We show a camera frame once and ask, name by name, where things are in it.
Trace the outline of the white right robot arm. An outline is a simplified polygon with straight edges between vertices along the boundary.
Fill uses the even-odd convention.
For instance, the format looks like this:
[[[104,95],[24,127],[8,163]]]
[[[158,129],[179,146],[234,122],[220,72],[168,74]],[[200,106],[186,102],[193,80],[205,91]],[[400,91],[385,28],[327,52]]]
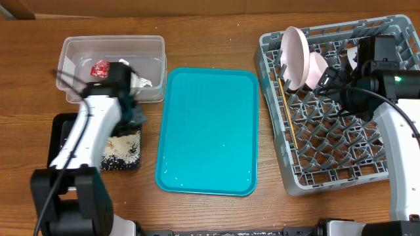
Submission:
[[[363,224],[321,218],[313,235],[419,234],[419,71],[400,68],[396,39],[374,35],[358,42],[356,69],[341,78],[325,71],[317,95],[338,102],[340,116],[377,123],[390,182],[390,221]]]

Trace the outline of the white rice pile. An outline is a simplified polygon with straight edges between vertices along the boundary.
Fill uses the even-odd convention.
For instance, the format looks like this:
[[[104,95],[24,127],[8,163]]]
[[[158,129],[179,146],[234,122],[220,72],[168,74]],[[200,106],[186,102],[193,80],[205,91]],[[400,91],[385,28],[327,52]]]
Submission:
[[[101,158],[100,170],[131,170],[140,166],[141,130],[134,134],[110,137]]]

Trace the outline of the red snack wrapper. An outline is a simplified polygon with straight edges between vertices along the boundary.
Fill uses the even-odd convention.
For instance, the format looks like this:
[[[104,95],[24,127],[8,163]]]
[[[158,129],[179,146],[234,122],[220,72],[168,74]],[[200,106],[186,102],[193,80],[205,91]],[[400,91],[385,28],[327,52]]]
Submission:
[[[99,60],[92,68],[91,75],[99,78],[107,78],[110,69],[110,62]]]

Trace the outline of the large pink plate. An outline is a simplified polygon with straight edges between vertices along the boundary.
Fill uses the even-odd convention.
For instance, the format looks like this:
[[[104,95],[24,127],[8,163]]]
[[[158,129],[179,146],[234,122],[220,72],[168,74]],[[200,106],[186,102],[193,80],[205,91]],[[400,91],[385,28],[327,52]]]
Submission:
[[[309,46],[302,30],[289,26],[283,33],[280,48],[280,62],[286,65],[283,79],[290,80],[290,90],[298,90],[305,84],[310,67]]]

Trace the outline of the grey bowl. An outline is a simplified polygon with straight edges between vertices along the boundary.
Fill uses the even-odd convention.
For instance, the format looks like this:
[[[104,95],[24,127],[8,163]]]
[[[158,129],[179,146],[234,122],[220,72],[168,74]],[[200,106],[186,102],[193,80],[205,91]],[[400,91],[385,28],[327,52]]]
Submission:
[[[357,52],[358,47],[351,47],[346,50],[347,58],[352,69],[356,69],[357,67]]]

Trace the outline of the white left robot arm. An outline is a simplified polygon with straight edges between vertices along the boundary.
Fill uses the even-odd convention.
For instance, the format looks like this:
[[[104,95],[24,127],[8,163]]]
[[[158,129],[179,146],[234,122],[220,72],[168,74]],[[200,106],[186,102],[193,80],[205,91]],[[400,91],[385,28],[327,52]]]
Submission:
[[[100,177],[108,139],[134,134],[146,122],[131,94],[133,74],[130,66],[112,62],[105,79],[86,83],[78,94],[79,112],[64,146],[48,168],[31,176],[34,235],[143,235],[138,222],[114,213]]]

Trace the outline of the wooden chopstick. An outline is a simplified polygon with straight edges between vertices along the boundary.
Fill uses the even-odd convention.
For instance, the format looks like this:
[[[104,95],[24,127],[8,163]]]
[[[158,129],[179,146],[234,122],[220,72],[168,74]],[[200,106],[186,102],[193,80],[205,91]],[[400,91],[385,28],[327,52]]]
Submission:
[[[289,108],[288,108],[288,105],[287,105],[287,100],[285,99],[284,88],[283,88],[283,85],[282,85],[282,82],[281,82],[280,78],[278,78],[278,84],[279,84],[279,87],[280,87],[280,92],[282,94],[282,101],[283,101],[285,114],[286,114],[286,117],[287,117],[287,122],[289,124],[290,131],[291,131],[290,137],[293,139],[295,149],[298,149],[299,147],[298,147],[298,143],[297,143],[297,140],[296,140],[296,137],[295,137],[295,131],[294,131],[294,128],[293,128],[293,123],[292,123],[292,120],[291,120]]]

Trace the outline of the small pink bowl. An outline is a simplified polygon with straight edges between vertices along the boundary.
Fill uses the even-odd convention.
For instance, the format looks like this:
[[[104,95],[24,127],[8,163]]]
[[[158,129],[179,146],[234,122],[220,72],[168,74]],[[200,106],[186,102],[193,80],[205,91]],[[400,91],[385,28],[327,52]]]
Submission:
[[[309,62],[309,72],[305,85],[310,89],[315,89],[328,64],[325,58],[317,52],[311,52],[309,54]]]

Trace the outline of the white napkin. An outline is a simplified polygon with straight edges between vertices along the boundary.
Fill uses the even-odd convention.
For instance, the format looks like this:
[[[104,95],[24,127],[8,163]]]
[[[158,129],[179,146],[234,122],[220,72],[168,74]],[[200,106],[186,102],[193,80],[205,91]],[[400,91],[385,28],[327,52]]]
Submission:
[[[135,71],[130,63],[124,59],[120,59],[113,66],[117,78],[121,81],[122,90],[125,94],[129,94],[136,100],[139,100],[140,93],[145,88],[151,88],[152,82],[145,79]]]

